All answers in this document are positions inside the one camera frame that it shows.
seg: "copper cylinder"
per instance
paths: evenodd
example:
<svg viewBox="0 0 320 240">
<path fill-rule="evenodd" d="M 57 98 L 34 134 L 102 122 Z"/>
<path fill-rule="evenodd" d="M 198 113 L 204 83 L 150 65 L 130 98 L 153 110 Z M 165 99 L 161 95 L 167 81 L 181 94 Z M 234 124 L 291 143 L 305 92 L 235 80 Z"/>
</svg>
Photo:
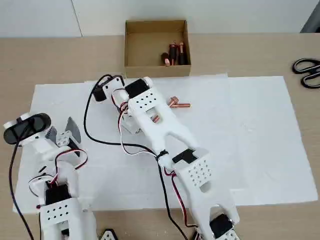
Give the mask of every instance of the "copper cylinder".
<svg viewBox="0 0 320 240">
<path fill-rule="evenodd" d="M 191 104 L 190 103 L 178 103 L 178 104 L 173 104 L 171 105 L 172 109 L 178 109 L 178 108 L 190 108 Z"/>
</svg>

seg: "copper pipe fitting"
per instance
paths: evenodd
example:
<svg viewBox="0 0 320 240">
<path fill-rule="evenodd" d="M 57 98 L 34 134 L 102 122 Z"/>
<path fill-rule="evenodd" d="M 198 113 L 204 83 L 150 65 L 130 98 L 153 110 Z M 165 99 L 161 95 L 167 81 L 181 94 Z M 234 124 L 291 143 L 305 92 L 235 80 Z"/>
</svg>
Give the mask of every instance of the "copper pipe fitting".
<svg viewBox="0 0 320 240">
<path fill-rule="evenodd" d="M 173 96 L 170 98 L 170 102 L 168 103 L 169 108 L 171 108 L 173 105 L 176 105 L 179 102 L 179 99 L 176 96 Z M 152 121 L 154 123 L 158 122 L 160 120 L 160 117 L 158 115 L 154 116 Z"/>
<path fill-rule="evenodd" d="M 178 109 L 178 108 L 190 108 L 190 103 L 178 103 L 171 106 L 172 109 Z"/>
</svg>

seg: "black cable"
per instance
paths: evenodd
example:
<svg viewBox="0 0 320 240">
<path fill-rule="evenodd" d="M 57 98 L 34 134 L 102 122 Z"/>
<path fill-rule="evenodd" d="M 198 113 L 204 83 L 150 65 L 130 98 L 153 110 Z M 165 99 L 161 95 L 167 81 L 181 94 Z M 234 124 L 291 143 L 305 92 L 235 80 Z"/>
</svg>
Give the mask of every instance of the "black cable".
<svg viewBox="0 0 320 240">
<path fill-rule="evenodd" d="M 26 230 L 28 231 L 28 234 L 29 234 L 29 237 L 31 240 L 34 240 L 34 236 L 32 235 L 32 232 L 29 228 L 29 225 L 24 217 L 24 215 L 21 213 L 20 211 L 20 208 L 17 204 L 17 201 L 16 201 L 16 197 L 15 197 L 15 193 L 14 193 L 14 188 L 13 188 L 13 184 L 12 184 L 12 168 L 13 168 L 13 165 L 14 165 L 14 161 L 15 161 L 15 157 L 16 157 L 16 154 L 17 154 L 17 150 L 18 150 L 18 146 L 19 146 L 19 143 L 20 143 L 20 139 L 22 138 L 22 136 L 26 133 L 27 129 L 28 129 L 28 126 L 27 125 L 21 135 L 17 138 L 16 140 L 16 144 L 14 146 L 14 149 L 13 149 L 13 153 L 12 153 L 12 157 L 11 157 L 11 162 L 10 162 L 10 166 L 9 166 L 9 188 L 10 188 L 10 194 L 11 194 L 11 197 L 12 197 L 12 201 L 13 201 L 13 204 L 18 212 L 18 214 L 20 215 L 23 223 L 24 223 L 24 226 L 26 228 Z"/>
<path fill-rule="evenodd" d="M 94 137 L 92 137 L 87 130 L 87 114 L 88 114 L 88 108 L 90 105 L 90 100 L 92 98 L 92 95 L 94 94 L 94 90 L 95 88 L 99 85 L 99 83 L 105 78 L 105 77 L 109 77 L 111 79 L 114 79 L 115 77 L 117 77 L 117 75 L 115 76 L 111 76 L 110 74 L 106 74 L 103 75 L 102 77 L 100 77 L 100 79 L 96 82 L 96 84 L 94 85 L 94 87 L 92 88 L 90 94 L 89 94 L 89 98 L 88 101 L 86 103 L 85 106 L 85 110 L 84 110 L 84 117 L 83 117 L 83 128 L 84 128 L 84 132 L 85 134 L 88 136 L 89 139 L 91 139 L 92 141 L 96 142 L 96 143 L 100 143 L 100 144 L 106 144 L 106 145 L 113 145 L 113 146 L 121 146 L 120 142 L 108 142 L 108 141 L 101 141 L 98 140 Z M 140 144 L 134 144 L 134 143 L 123 143 L 124 146 L 129 146 L 129 147 L 138 147 L 138 148 L 142 148 L 144 150 L 147 150 L 148 152 L 152 153 L 152 150 L 146 146 L 140 145 Z"/>
<path fill-rule="evenodd" d="M 39 212 L 39 231 L 40 231 L 40 236 L 39 239 L 42 239 L 42 234 L 41 234 L 41 219 L 40 219 L 40 212 Z"/>
<path fill-rule="evenodd" d="M 100 144 L 106 144 L 106 145 L 113 145 L 113 146 L 121 146 L 120 142 L 108 142 L 108 141 L 101 141 L 98 140 L 94 137 L 92 137 L 87 130 L 87 114 L 88 114 L 88 108 L 90 105 L 90 100 L 92 98 L 92 95 L 94 94 L 94 90 L 96 89 L 96 87 L 99 85 L 99 83 L 105 78 L 105 77 L 109 77 L 107 82 L 110 82 L 112 79 L 114 79 L 115 77 L 118 76 L 111 76 L 110 74 L 106 74 L 103 75 L 102 77 L 100 77 L 100 79 L 96 82 L 96 84 L 93 86 L 90 94 L 89 94 L 89 98 L 88 101 L 86 103 L 85 106 L 85 110 L 84 110 L 84 117 L 83 117 L 83 128 L 84 128 L 84 132 L 87 135 L 87 137 L 89 139 L 91 139 L 92 141 L 96 142 L 96 143 L 100 143 Z M 138 147 L 138 148 L 142 148 L 152 154 L 155 154 L 150 148 L 140 145 L 140 144 L 134 144 L 134 143 L 123 143 L 124 146 L 129 146 L 129 147 Z M 163 189 L 163 195 L 164 195 L 164 201 L 165 201 L 165 207 L 166 207 L 166 211 L 168 214 L 168 217 L 170 219 L 170 221 L 174 224 L 174 226 L 179 230 L 179 232 L 181 233 L 181 235 L 183 236 L 183 238 L 185 240 L 188 240 L 187 236 L 185 235 L 185 233 L 182 231 L 182 229 L 179 227 L 179 225 L 175 222 L 175 220 L 171 217 L 171 213 L 170 213 L 170 208 L 169 208 L 169 203 L 168 203 L 168 196 L 167 196 L 167 190 L 166 190 L 166 185 L 164 182 L 164 177 L 162 175 L 162 170 L 161 167 L 158 165 L 158 170 L 159 170 L 159 176 L 160 176 L 160 180 L 161 180 L 161 185 L 162 185 L 162 189 Z"/>
<path fill-rule="evenodd" d="M 182 231 L 182 229 L 179 227 L 179 225 L 175 222 L 175 220 L 171 217 L 169 203 L 168 203 L 167 190 L 166 190 L 166 185 L 165 185 L 165 182 L 164 182 L 164 176 L 162 175 L 162 170 L 161 170 L 161 167 L 159 166 L 159 164 L 158 164 L 158 170 L 159 170 L 159 176 L 160 176 L 161 185 L 162 185 L 162 189 L 163 189 L 165 207 L 166 207 L 166 211 L 168 213 L 168 217 L 171 220 L 171 222 L 173 223 L 173 225 L 175 225 L 175 227 L 179 230 L 179 232 L 184 237 L 184 239 L 188 240 L 188 238 L 185 235 L 185 233 Z"/>
</svg>

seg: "white wall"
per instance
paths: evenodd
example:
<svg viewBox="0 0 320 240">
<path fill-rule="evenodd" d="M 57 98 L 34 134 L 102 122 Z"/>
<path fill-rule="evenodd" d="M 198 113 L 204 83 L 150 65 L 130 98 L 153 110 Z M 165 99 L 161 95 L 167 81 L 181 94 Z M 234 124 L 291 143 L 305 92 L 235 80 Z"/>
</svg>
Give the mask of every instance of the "white wall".
<svg viewBox="0 0 320 240">
<path fill-rule="evenodd" d="M 298 33 L 319 0 L 73 0 L 84 36 L 127 19 L 187 19 L 191 33 Z M 0 0 L 0 37 L 79 37 L 71 0 Z"/>
<path fill-rule="evenodd" d="M 80 37 L 71 0 L 0 0 L 0 37 Z"/>
</svg>

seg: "ventilation holes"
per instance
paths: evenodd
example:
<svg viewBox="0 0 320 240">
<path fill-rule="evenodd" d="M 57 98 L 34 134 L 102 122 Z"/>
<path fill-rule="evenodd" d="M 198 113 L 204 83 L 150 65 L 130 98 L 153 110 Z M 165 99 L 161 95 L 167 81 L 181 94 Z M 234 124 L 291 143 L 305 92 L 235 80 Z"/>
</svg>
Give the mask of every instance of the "ventilation holes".
<svg viewBox="0 0 320 240">
<path fill-rule="evenodd" d="M 212 175 L 211 170 L 208 168 L 208 164 L 205 164 L 206 162 L 206 160 L 195 162 L 192 168 L 188 169 L 188 175 L 195 187 L 202 187 Z"/>
</svg>

